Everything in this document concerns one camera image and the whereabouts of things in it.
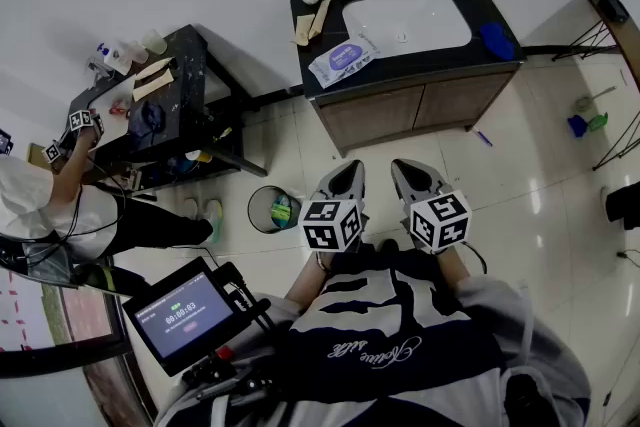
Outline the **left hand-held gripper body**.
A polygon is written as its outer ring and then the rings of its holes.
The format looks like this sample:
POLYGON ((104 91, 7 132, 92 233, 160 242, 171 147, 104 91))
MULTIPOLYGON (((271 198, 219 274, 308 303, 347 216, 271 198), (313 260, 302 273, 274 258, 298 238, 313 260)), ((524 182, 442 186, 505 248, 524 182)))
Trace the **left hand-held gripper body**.
POLYGON ((302 203, 298 225, 310 250, 356 253, 367 217, 364 196, 348 192, 335 195, 319 189, 302 203))

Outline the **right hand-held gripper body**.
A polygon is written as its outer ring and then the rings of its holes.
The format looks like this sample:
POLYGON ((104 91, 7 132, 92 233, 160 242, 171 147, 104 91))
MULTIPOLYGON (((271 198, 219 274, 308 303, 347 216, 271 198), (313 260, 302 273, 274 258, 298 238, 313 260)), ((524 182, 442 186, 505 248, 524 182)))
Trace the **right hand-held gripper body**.
POLYGON ((417 249, 439 254, 467 241, 471 218, 464 194, 454 190, 411 204, 407 231, 417 249))

